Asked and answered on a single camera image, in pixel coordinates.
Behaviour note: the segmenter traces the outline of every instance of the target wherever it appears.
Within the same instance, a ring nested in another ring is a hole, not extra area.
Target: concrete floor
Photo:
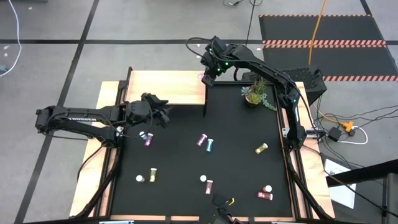
[[[367,0],[386,40],[398,40],[395,0]],[[49,0],[47,3],[16,1],[22,39],[75,39],[81,37],[93,0]],[[264,0],[256,7],[250,39],[261,39],[258,14],[318,14],[320,0]],[[187,39],[211,37],[245,39],[251,5],[237,8],[221,0],[99,0],[88,39]],[[325,14],[364,14],[359,0],[329,1]],[[16,23],[7,1],[0,2],[0,39],[16,38]],[[13,223],[32,175],[44,137],[34,128],[35,110],[57,104],[77,45],[24,44],[16,68],[0,78],[0,220]],[[204,46],[196,46],[203,51]],[[258,57],[260,45],[249,46]],[[389,46],[398,58],[398,46]],[[12,65],[15,44],[0,44],[0,64]],[[95,107],[102,81],[125,78],[128,66],[135,70],[201,70],[199,59],[182,44],[85,45],[65,106]],[[231,74],[222,76],[232,80]],[[327,82],[322,111],[351,115],[398,105],[397,82]],[[384,112],[374,113],[375,118]],[[364,146],[331,144],[347,160],[364,166],[397,159],[396,119],[365,127],[369,143]],[[352,141],[362,141],[357,134]],[[68,218],[76,173],[85,142],[53,139],[24,221]],[[321,150],[331,155],[323,146]]]

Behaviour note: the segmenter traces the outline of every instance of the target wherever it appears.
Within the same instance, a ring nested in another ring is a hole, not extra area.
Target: white cap
[[[200,181],[204,182],[204,181],[206,181],[206,180],[207,180],[206,175],[201,175],[201,176],[200,176]]]
[[[137,175],[136,181],[141,182],[144,178],[141,175]]]
[[[266,186],[266,192],[271,192],[272,191],[272,187],[270,185]]]

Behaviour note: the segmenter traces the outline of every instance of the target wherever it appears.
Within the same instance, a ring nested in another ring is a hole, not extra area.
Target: white paper
[[[347,172],[350,171],[350,169],[342,165],[339,165],[329,159],[326,159],[325,171],[328,172],[328,174],[332,175],[332,174]],[[353,190],[355,190],[356,184],[351,184],[349,186]],[[342,205],[354,209],[355,193],[350,191],[350,189],[347,188],[346,186],[342,185],[337,187],[329,187],[329,193],[330,193],[330,198],[335,202],[338,202]]]

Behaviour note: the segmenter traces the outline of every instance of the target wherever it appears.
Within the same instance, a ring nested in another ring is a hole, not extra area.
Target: black tabletop
[[[234,197],[229,206],[236,217],[292,217],[287,173],[283,160],[277,114],[264,106],[244,105],[239,85],[215,85],[208,90],[207,114],[201,106],[175,106],[167,129],[153,126],[151,145],[142,139],[126,138],[121,171],[116,180],[112,215],[202,216],[214,213],[206,183],[212,193]],[[272,87],[267,99],[273,105]],[[145,131],[148,124],[135,126],[128,135]],[[205,133],[214,139],[212,152],[206,144],[196,145]],[[254,151],[261,144],[269,148]],[[154,183],[150,169],[156,168]],[[136,176],[146,178],[144,183]],[[273,201],[257,198],[266,185],[273,187]]]

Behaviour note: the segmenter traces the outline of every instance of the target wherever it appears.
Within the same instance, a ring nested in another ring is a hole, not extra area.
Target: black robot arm
[[[300,124],[297,104],[300,99],[299,89],[295,82],[286,73],[279,72],[270,68],[262,60],[255,57],[251,50],[243,45],[228,44],[214,36],[210,44],[206,46],[206,52],[200,61],[205,67],[205,74],[202,82],[207,86],[212,86],[217,76],[227,71],[232,66],[236,68],[248,68],[252,72],[275,85],[277,97],[282,108],[285,108],[287,120],[289,122],[289,132],[286,140],[286,154],[289,155],[293,149],[300,149],[307,137],[304,127]],[[287,169],[290,177],[296,182],[304,197],[313,207],[316,214],[321,219],[332,219],[331,216],[319,206],[317,201],[300,180],[299,175],[294,170],[290,156],[287,156]]]
[[[165,128],[169,118],[162,107],[167,102],[159,100],[156,95],[144,93],[141,101],[105,106],[101,109],[49,106],[36,111],[35,127],[39,133],[48,134],[51,131],[64,130],[83,134],[88,138],[97,138],[107,147],[117,147],[123,136],[124,125],[135,126],[148,119],[155,119]],[[82,123],[84,121],[100,122],[106,126],[99,128]]]

